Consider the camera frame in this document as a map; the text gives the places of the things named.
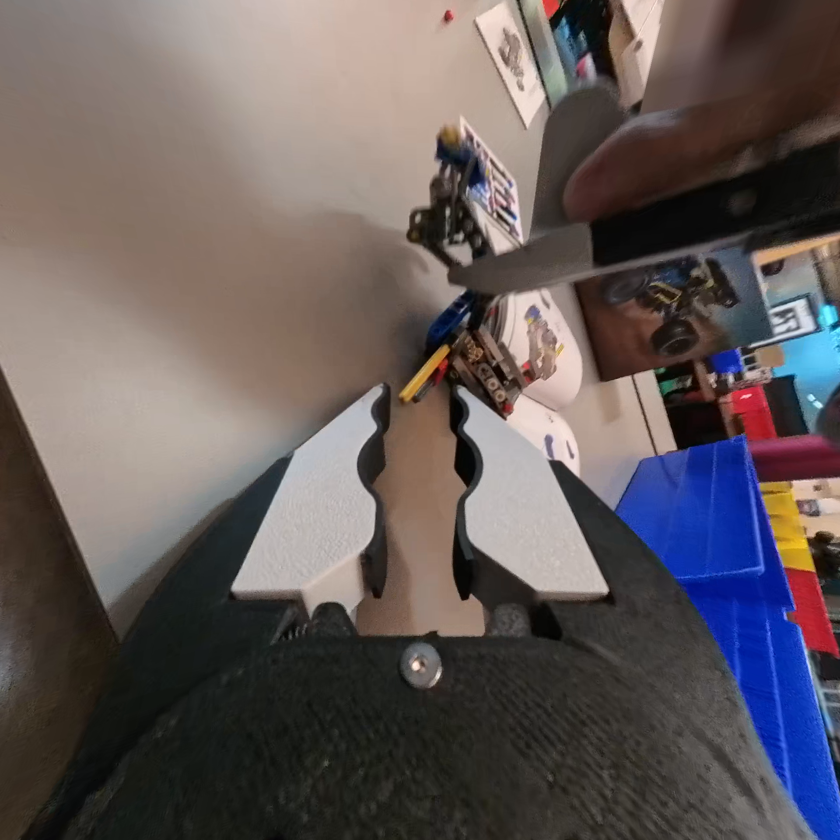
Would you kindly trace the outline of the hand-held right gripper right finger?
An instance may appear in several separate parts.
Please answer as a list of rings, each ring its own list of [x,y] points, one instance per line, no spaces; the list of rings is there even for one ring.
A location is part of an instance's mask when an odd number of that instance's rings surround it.
[[[461,600],[599,602],[606,579],[546,459],[464,386],[451,392],[456,503],[453,574]]]

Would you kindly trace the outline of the lego sticker sheet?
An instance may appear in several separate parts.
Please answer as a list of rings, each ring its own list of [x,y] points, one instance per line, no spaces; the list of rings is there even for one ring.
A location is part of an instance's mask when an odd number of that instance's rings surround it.
[[[494,254],[519,249],[524,246],[525,236],[516,181],[462,115],[459,129],[484,173],[484,180],[468,189],[470,211]]]

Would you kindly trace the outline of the dark grey lego suspension assembly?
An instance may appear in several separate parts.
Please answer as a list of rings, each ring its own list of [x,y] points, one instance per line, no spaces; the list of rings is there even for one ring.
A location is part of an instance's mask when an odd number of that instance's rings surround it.
[[[429,183],[428,205],[412,210],[406,238],[424,247],[447,268],[459,265],[451,247],[468,246],[472,259],[490,253],[490,241],[471,202],[475,189],[488,182],[480,161],[458,126],[448,124],[437,133],[436,175]]]

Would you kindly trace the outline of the lego instruction booklet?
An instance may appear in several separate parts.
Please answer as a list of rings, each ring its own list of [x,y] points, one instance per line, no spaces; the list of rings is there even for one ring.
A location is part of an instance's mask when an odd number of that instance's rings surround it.
[[[493,337],[505,344],[531,381],[508,419],[546,459],[581,474],[581,453],[562,415],[578,396],[581,351],[559,306],[545,289],[502,297]]]

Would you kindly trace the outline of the blue plastic bin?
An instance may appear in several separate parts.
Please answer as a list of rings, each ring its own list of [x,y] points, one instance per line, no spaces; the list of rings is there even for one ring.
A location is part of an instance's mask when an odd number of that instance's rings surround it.
[[[784,788],[817,838],[839,838],[838,784],[794,597],[747,440],[641,461],[616,513],[707,623]]]

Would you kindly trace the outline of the lego set box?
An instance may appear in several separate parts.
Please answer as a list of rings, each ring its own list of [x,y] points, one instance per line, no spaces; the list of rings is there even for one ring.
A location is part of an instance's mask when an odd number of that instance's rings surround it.
[[[772,337],[749,252],[723,248],[614,271],[574,285],[604,382]]]

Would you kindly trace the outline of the person's left hand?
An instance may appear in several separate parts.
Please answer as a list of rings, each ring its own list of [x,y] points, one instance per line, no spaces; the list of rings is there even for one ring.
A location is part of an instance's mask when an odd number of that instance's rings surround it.
[[[838,1],[664,2],[640,114],[563,192],[591,223],[838,138]]]

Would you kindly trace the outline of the white drawer cabinet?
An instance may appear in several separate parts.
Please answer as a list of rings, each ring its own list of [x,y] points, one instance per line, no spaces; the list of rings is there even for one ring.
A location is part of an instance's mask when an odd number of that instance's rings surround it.
[[[607,43],[622,105],[644,98],[664,1],[610,1],[612,22]]]

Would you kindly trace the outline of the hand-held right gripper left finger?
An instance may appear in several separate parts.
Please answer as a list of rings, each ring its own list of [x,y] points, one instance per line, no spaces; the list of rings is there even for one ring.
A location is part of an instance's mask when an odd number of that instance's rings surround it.
[[[373,386],[287,461],[230,590],[244,602],[286,601],[312,616],[337,603],[354,615],[387,577],[384,506],[391,388]]]

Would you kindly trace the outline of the grey lego chassis assembly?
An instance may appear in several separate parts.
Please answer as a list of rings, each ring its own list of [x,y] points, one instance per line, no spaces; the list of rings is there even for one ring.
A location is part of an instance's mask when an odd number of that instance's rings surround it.
[[[424,343],[427,359],[448,347],[434,384],[445,380],[464,386],[504,420],[533,382],[531,363],[516,361],[501,338],[506,306],[502,297],[466,290],[432,321]]]

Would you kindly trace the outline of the yellow plastic bin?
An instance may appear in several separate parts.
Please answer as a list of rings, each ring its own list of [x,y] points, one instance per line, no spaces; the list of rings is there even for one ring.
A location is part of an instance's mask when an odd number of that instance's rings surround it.
[[[812,552],[789,482],[760,482],[776,548],[786,569],[816,573]]]

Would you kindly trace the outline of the yellow lego axle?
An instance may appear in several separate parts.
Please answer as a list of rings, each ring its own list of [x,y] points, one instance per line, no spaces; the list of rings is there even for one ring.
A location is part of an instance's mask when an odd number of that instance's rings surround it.
[[[444,366],[443,372],[446,372],[451,350],[449,344],[443,343],[428,356],[422,366],[400,391],[398,395],[400,403],[416,403],[424,398],[425,393],[443,376],[442,374],[438,375],[441,365]]]

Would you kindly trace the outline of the red plastic bin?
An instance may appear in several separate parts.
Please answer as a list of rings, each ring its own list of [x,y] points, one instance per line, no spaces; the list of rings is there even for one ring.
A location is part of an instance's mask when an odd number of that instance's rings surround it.
[[[728,395],[736,425],[750,443],[809,434],[795,392],[770,382],[742,388]]]
[[[805,648],[838,658],[838,643],[816,573],[787,566],[784,573],[794,603],[790,620],[800,628]]]

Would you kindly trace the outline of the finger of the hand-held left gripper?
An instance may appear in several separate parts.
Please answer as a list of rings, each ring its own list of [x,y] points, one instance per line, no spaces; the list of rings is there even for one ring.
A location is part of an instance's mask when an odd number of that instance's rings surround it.
[[[574,283],[595,272],[588,224],[557,227],[502,255],[448,269],[448,282],[472,291],[533,291]]]

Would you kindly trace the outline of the small white car leaflet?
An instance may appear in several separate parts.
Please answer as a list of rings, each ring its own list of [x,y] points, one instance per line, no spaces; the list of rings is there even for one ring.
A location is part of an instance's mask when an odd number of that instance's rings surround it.
[[[475,26],[523,127],[529,130],[547,96],[529,40],[509,2],[498,2],[478,15]]]

